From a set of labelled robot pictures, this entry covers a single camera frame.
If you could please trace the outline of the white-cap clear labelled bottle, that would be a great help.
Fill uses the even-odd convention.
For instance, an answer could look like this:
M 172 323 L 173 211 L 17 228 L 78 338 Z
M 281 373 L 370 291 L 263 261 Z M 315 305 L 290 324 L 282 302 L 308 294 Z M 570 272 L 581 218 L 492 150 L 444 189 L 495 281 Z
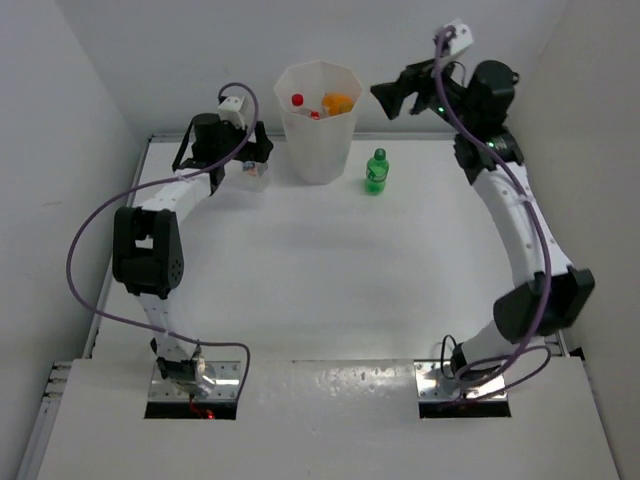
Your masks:
M 269 185 L 267 162 L 245 161 L 242 163 L 241 187 L 252 192 L 263 192 Z

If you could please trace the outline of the orange juice bottle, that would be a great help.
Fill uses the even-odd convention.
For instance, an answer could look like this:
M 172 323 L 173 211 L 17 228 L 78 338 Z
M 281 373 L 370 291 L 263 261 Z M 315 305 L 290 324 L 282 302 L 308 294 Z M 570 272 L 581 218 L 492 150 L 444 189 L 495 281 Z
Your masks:
M 322 99 L 322 107 L 325 117 L 333 117 L 350 113 L 354 108 L 354 101 L 346 94 L 329 92 Z

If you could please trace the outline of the tall red-cap red-label bottle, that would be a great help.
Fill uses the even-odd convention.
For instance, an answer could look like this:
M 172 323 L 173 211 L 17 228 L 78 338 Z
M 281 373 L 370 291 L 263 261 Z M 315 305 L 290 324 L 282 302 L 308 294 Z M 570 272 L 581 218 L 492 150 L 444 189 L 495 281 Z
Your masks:
M 295 110 L 298 110 L 304 106 L 304 96 L 300 93 L 295 93 L 291 96 L 291 105 Z

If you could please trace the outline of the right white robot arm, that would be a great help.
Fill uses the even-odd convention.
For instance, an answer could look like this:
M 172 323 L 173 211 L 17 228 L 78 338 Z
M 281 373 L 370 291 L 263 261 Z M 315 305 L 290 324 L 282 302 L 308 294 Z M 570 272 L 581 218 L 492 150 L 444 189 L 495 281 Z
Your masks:
M 371 86 L 388 119 L 431 110 L 453 126 L 454 155 L 484 202 L 503 242 L 513 288 L 498 298 L 487 326 L 458 344 L 450 359 L 455 380 L 472 385 L 490 379 L 522 355 L 536 337 L 570 328 L 595 288 L 588 268 L 577 268 L 547 225 L 530 187 L 524 156 L 505 125 L 519 75 L 497 60 L 481 62 L 467 85 L 456 82 L 455 65 L 427 60 L 399 77 Z

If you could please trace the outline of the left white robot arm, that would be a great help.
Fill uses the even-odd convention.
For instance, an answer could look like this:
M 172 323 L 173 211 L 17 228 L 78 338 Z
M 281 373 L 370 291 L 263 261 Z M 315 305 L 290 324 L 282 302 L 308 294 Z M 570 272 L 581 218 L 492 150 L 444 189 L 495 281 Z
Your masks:
M 171 183 L 136 207 L 120 207 L 114 215 L 112 272 L 114 279 L 137 298 L 149 325 L 161 377 L 196 394 L 212 386 L 201 346 L 189 347 L 170 333 L 177 329 L 170 294 L 180 285 L 185 260 L 180 222 L 204 199 L 212 196 L 231 160 L 264 165 L 273 150 L 264 123 L 252 134 L 241 120 L 221 113 L 192 118 L 171 164 Z

